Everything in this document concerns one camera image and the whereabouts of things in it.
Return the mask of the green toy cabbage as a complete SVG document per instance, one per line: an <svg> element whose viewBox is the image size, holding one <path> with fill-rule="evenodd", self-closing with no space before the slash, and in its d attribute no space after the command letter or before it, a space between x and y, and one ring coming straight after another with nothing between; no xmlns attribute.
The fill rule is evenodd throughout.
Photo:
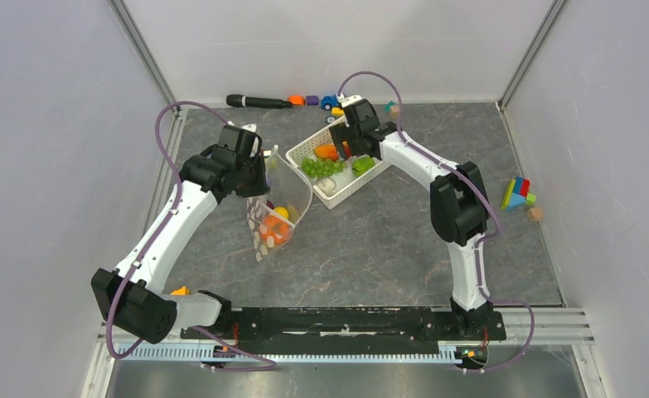
<svg viewBox="0 0 649 398"><path fill-rule="evenodd" d="M360 157L351 164L351 171L355 177L360 177L375 166L375 159L370 156Z"/></svg>

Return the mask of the white perforated plastic basket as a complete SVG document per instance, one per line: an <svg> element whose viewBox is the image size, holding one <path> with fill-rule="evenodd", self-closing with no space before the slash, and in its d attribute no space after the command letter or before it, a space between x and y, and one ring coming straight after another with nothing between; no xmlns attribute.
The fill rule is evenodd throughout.
<svg viewBox="0 0 649 398"><path fill-rule="evenodd" d="M368 156L336 154L330 128L345 121L330 116L329 124L286 152L286 159L303 172L313 186L314 195L332 209L361 189L390 165Z"/></svg>

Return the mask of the green toy grapes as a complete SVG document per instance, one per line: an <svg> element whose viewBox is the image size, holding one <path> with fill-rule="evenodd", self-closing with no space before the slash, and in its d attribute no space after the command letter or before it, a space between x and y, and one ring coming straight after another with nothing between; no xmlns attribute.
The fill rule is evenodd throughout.
<svg viewBox="0 0 649 398"><path fill-rule="evenodd" d="M331 160L321 160L319 158L304 158L301 162L300 168L309 178L318 179L321 177L331 177L343 172L347 168L347 164L342 161L333 162Z"/></svg>

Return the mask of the clear dotted zip bag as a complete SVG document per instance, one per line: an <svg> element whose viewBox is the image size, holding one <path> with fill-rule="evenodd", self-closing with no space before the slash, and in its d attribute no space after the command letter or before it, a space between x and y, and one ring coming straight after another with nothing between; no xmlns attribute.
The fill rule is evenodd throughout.
<svg viewBox="0 0 649 398"><path fill-rule="evenodd" d="M313 196L308 177L281 156L277 145L265 159L265 176L269 192L247 199L247 223L258 262L293 238Z"/></svg>

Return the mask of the yellow toy mango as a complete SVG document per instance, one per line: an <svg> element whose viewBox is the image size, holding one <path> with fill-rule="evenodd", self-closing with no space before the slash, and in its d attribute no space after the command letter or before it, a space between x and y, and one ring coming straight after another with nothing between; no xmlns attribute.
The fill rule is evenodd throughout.
<svg viewBox="0 0 649 398"><path fill-rule="evenodd" d="M289 220L289 211L288 211L287 208L285 208L283 206L275 207L274 213L277 214L279 217L283 218L286 221Z"/></svg>

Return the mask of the orange toy pumpkin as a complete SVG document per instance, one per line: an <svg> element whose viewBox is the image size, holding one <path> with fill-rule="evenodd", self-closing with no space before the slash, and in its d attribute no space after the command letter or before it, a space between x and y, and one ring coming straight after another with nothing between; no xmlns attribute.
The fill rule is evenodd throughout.
<svg viewBox="0 0 649 398"><path fill-rule="evenodd" d="M268 249L274 249L290 240L292 229L292 226L280 217L268 215L259 226L259 235Z"/></svg>

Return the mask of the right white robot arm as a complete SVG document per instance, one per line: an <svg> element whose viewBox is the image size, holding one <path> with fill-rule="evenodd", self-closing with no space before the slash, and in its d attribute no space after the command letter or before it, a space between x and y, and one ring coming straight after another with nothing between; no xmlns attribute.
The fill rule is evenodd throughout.
<svg viewBox="0 0 649 398"><path fill-rule="evenodd" d="M459 337L475 337L493 312L485 289L483 256L490 210L479 168L441 158L396 123L381 122L373 105L359 95L343 98L341 108L342 121L329 128L340 156L377 158L429 191L431 224L447 244L452 266L452 329Z"/></svg>

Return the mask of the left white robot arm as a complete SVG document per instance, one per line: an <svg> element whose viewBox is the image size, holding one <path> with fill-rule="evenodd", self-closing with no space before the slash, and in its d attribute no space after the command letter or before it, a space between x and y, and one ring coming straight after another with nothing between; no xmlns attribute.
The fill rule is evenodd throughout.
<svg viewBox="0 0 649 398"><path fill-rule="evenodd" d="M256 129L224 125L217 143L182 164L166 205L133 250L112 270L94 273L90 286L110 328L151 344L192 326L217 338L231 331L233 316L215 295L172 296L163 289L197 227L225 197L269 192L263 140Z"/></svg>

